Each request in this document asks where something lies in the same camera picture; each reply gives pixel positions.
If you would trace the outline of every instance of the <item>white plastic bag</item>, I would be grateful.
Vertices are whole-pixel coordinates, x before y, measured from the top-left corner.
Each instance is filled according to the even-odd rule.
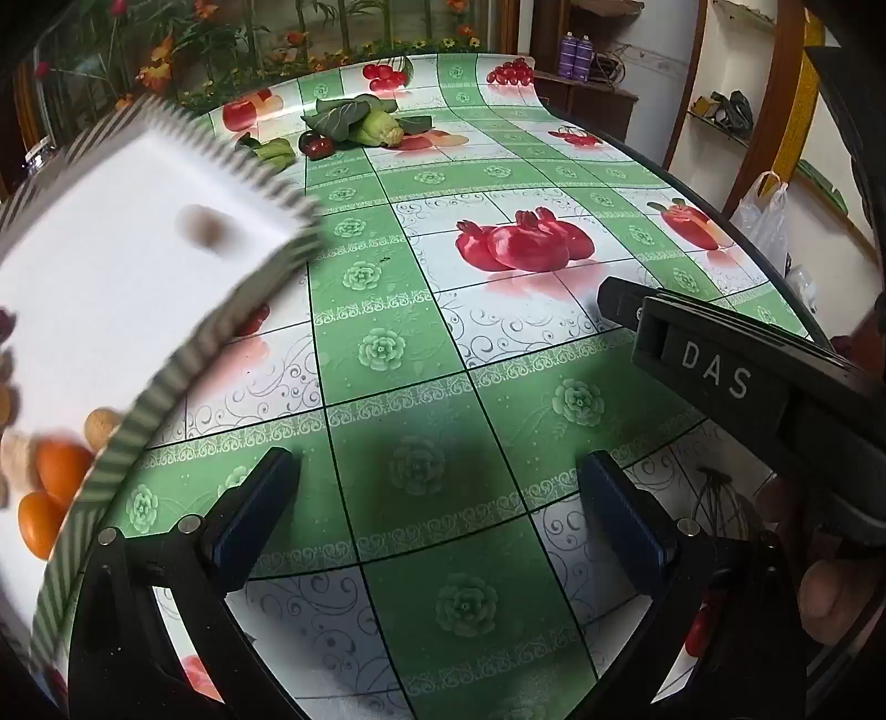
[[[772,190],[760,196],[760,188],[769,176],[778,182]],[[788,204],[788,184],[774,172],[767,171],[757,178],[748,194],[738,204],[732,224],[757,247],[780,275],[788,262],[788,228],[785,207]]]

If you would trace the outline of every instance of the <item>orange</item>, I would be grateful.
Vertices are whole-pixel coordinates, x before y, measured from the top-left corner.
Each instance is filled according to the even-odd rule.
[[[50,557],[65,511],[45,492],[32,492],[19,503],[19,532],[27,548],[40,560]]]
[[[86,448],[65,438],[41,438],[34,450],[34,462],[40,482],[50,497],[65,511],[74,500],[93,459],[94,456]]]

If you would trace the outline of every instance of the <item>wooden cabinet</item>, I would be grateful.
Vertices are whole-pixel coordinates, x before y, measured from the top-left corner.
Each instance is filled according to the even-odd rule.
[[[624,141],[637,96],[611,88],[603,82],[579,82],[539,70],[535,71],[535,92],[555,113],[565,113],[590,130],[609,133]]]

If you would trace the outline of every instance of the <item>screw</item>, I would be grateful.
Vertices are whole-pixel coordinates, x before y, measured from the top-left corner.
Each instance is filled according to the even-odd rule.
[[[190,533],[200,527],[200,518],[197,515],[185,515],[178,521],[176,527],[178,527],[179,532],[190,535]]]
[[[692,518],[680,518],[677,520],[677,529],[686,537],[695,537],[702,531],[702,526]]]
[[[98,533],[98,544],[110,545],[117,539],[117,530],[115,528],[105,528]]]
[[[774,550],[778,547],[778,536],[770,530],[764,530],[763,532],[761,532],[760,540],[770,550]]]

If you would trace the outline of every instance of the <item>spray can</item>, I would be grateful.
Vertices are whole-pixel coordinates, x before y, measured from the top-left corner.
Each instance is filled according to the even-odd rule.
[[[560,38],[560,61],[556,71],[560,77],[572,77],[572,66],[575,64],[575,54],[578,48],[579,41],[572,36],[572,33],[566,33]]]
[[[572,68],[572,79],[581,82],[587,81],[587,75],[591,70],[591,63],[594,61],[594,44],[591,43],[587,35],[579,41],[579,47],[575,53],[575,65]]]

